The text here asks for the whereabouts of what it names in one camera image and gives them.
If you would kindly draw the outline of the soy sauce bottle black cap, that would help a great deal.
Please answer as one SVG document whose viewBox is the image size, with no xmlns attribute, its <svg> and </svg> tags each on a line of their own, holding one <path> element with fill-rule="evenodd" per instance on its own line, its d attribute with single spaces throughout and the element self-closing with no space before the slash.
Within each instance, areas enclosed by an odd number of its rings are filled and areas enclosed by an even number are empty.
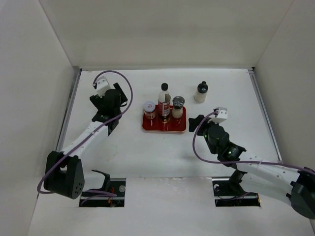
<svg viewBox="0 0 315 236">
<path fill-rule="evenodd" d="M 161 84 L 161 92 L 158 94 L 158 115 L 163 123 L 169 122 L 171 95 L 168 91 L 168 84 Z"/>
</svg>

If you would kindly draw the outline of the small white lid jar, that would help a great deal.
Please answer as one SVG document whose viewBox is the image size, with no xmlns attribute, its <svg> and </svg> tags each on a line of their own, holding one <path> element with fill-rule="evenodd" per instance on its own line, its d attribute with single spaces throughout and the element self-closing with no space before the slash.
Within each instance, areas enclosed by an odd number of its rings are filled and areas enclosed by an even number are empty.
<svg viewBox="0 0 315 236">
<path fill-rule="evenodd" d="M 152 101 L 147 101 L 144 104 L 143 111 L 144 111 L 144 115 L 145 115 L 146 119 L 153 120 L 155 118 L 155 116 L 156 116 L 156 105 L 155 105 L 155 103 L 152 102 Z"/>
</svg>

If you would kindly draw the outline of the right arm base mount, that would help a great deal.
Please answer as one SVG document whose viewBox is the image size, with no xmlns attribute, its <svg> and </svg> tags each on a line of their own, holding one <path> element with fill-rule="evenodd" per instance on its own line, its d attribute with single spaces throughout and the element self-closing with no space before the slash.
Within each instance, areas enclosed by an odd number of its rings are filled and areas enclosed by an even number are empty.
<svg viewBox="0 0 315 236">
<path fill-rule="evenodd" d="M 230 177 L 212 178 L 216 207 L 260 207 L 259 195 L 240 186 L 244 174 L 235 170 Z"/>
</svg>

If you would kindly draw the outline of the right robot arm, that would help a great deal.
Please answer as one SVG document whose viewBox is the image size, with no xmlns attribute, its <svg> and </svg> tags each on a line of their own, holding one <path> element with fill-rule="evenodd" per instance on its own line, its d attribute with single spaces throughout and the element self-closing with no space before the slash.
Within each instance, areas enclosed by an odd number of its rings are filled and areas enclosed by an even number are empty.
<svg viewBox="0 0 315 236">
<path fill-rule="evenodd" d="M 196 157 L 206 163 L 222 164 L 233 168 L 228 189 L 233 194 L 254 192 L 277 199 L 291 206 L 297 213 L 315 218 L 315 172 L 294 165 L 268 162 L 250 154 L 244 147 L 229 139 L 229 134 L 220 126 L 219 112 L 189 118 L 189 131 L 203 137 L 216 161 Z"/>
</svg>

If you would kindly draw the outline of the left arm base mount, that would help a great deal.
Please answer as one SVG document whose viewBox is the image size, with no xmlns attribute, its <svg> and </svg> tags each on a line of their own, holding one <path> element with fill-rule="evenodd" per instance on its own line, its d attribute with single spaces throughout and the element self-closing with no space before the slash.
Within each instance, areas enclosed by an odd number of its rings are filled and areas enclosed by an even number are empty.
<svg viewBox="0 0 315 236">
<path fill-rule="evenodd" d="M 125 194 L 125 178 L 112 178 L 108 173 L 92 170 L 85 177 L 79 207 L 124 207 Z"/>
</svg>

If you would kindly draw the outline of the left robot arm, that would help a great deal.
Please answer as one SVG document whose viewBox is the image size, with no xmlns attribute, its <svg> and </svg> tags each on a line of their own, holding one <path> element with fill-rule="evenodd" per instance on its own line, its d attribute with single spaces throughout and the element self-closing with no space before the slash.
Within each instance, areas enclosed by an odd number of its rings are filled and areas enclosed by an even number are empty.
<svg viewBox="0 0 315 236">
<path fill-rule="evenodd" d="M 70 199 L 84 191 L 85 177 L 82 161 L 99 142 L 106 139 L 119 124 L 121 107 L 128 99 L 118 83 L 105 92 L 90 96 L 97 112 L 83 133 L 61 151 L 52 151 L 46 161 L 45 190 Z"/>
</svg>

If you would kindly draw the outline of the clear top salt grinder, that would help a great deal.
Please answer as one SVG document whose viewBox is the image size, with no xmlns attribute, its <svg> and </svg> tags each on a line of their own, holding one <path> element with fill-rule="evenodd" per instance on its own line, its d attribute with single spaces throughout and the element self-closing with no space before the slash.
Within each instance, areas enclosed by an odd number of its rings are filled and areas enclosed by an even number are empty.
<svg viewBox="0 0 315 236">
<path fill-rule="evenodd" d="M 173 109 L 172 109 L 172 116 L 173 118 L 181 118 L 183 115 L 183 107 L 185 104 L 185 99 L 181 96 L 175 96 L 172 100 L 173 102 Z"/>
</svg>

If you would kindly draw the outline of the black top sugar shaker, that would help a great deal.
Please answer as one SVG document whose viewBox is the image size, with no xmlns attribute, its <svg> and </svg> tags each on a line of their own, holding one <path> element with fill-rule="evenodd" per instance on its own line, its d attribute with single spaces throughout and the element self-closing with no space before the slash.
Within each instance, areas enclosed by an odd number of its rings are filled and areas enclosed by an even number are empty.
<svg viewBox="0 0 315 236">
<path fill-rule="evenodd" d="M 207 92 L 208 92 L 208 85 L 206 81 L 202 81 L 198 86 L 196 93 L 194 95 L 194 100 L 198 103 L 203 103 L 206 100 Z"/>
</svg>

